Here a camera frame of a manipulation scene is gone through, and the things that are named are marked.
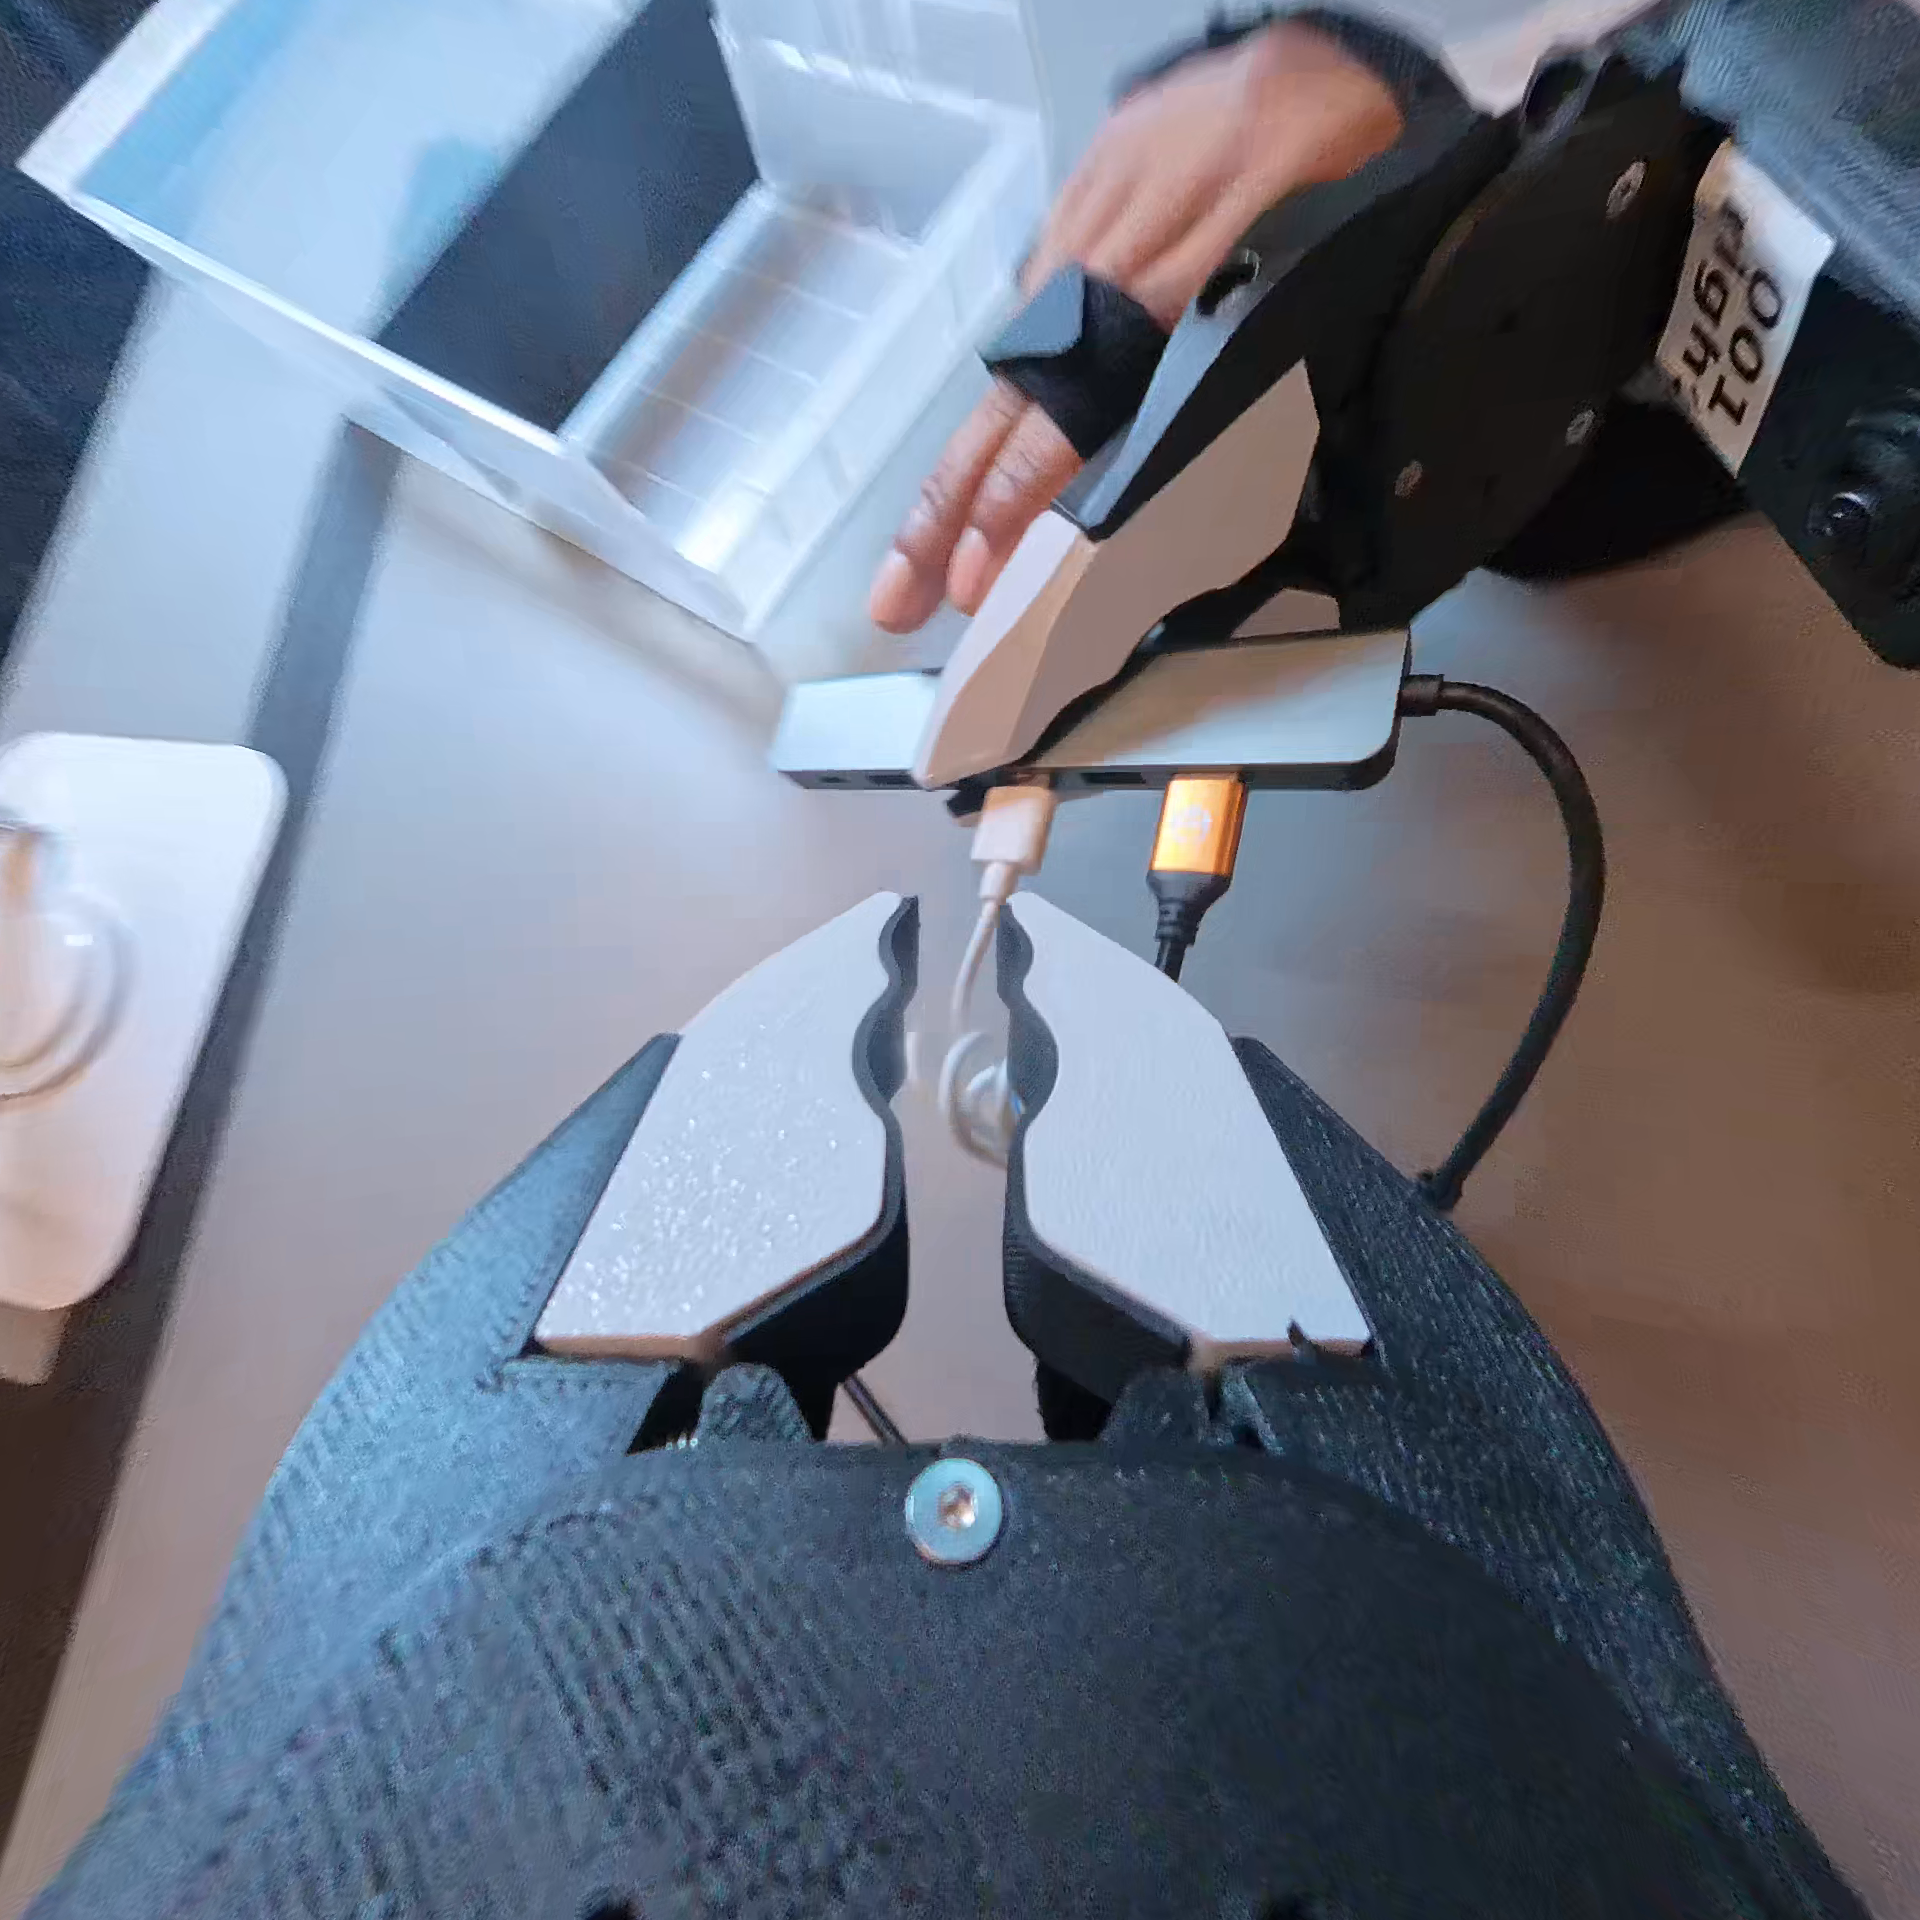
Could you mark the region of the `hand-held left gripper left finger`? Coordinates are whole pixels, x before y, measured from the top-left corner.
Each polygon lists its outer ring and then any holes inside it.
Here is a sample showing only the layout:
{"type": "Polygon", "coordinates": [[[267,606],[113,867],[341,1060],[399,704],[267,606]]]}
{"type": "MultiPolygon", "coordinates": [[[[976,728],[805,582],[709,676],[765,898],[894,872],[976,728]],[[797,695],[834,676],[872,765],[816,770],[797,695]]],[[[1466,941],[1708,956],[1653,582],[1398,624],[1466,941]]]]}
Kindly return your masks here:
{"type": "Polygon", "coordinates": [[[894,935],[918,961],[918,903],[877,891],[681,1032],[535,1320],[538,1352],[717,1363],[882,1224],[891,1097],[855,1043],[898,987],[894,935]]]}

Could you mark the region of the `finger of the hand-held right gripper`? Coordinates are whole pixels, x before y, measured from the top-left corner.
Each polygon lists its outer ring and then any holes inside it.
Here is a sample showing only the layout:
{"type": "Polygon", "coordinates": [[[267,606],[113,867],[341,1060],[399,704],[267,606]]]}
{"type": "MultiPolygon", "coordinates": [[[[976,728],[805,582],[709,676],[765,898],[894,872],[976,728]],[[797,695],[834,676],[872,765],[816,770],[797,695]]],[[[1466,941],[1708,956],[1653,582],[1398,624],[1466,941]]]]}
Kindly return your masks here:
{"type": "Polygon", "coordinates": [[[1242,582],[1291,533],[1317,447],[1292,366],[1117,533],[1042,512],[947,658],[914,779],[947,786],[1029,754],[1175,606],[1242,582]]]}

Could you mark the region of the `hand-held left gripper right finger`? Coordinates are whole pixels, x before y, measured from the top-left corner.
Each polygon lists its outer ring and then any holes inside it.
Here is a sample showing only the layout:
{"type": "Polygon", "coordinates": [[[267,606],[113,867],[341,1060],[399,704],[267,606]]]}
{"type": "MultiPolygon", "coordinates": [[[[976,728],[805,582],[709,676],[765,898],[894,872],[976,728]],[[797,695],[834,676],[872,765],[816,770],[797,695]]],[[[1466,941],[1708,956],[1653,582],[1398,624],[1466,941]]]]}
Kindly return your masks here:
{"type": "Polygon", "coordinates": [[[1226,1024],[1023,891],[1000,916],[1002,1296],[1054,1370],[1357,1357],[1371,1326],[1226,1024]]]}

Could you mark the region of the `grey usb hub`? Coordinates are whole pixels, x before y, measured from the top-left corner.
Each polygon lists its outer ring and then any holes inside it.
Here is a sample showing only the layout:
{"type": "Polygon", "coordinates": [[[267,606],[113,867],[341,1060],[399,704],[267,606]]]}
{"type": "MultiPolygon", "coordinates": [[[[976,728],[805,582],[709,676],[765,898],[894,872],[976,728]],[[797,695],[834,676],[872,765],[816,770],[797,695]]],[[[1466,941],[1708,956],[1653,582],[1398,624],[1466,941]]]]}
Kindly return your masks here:
{"type": "MultiPolygon", "coordinates": [[[[1063,795],[1163,791],[1238,776],[1250,791],[1364,791],[1398,754],[1409,631],[1235,638],[1146,651],[1067,709],[1023,762],[939,779],[976,795],[1045,779],[1063,795]]],[[[935,709],[930,672],[797,687],[771,767],[805,791],[918,791],[914,750],[935,709]]]]}

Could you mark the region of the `person's right forearm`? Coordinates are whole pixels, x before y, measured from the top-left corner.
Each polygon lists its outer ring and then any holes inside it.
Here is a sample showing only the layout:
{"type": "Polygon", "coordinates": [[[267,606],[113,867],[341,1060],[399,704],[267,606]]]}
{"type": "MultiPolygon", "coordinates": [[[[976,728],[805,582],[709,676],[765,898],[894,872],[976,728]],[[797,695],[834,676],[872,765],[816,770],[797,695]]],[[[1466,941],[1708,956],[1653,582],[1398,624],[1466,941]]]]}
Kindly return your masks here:
{"type": "Polygon", "coordinates": [[[1659,12],[1668,4],[1226,4],[1203,32],[1117,83],[1117,102],[1183,63],[1292,24],[1359,58],[1403,114],[1463,102],[1500,119],[1525,102],[1553,63],[1606,57],[1659,12]]]}

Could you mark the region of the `person's right hand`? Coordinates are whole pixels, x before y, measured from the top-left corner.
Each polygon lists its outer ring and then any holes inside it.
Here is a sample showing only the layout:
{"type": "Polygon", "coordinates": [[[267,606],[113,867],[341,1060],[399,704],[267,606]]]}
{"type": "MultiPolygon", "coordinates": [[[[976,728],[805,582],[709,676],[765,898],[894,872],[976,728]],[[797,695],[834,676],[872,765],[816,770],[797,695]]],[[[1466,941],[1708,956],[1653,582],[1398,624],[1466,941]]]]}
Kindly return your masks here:
{"type": "MultiPolygon", "coordinates": [[[[1171,332],[1262,211],[1359,174],[1401,130],[1392,88],[1307,24],[1197,57],[1109,114],[1042,224],[1023,291],[1075,264],[1171,332]]],[[[903,638],[944,605],[981,612],[1081,468],[1067,433],[994,380],[872,578],[872,624],[903,638]]]]}

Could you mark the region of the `clear plastic organizer box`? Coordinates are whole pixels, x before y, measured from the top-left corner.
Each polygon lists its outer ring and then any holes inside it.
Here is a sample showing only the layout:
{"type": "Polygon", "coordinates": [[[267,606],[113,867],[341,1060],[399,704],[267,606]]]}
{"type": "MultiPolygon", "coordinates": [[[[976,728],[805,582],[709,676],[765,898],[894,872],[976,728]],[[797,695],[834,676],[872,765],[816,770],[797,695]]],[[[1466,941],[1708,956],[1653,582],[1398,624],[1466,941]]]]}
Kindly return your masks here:
{"type": "Polygon", "coordinates": [[[749,641],[983,341],[1045,122],[1023,4],[158,4],[19,169],[749,641]]]}

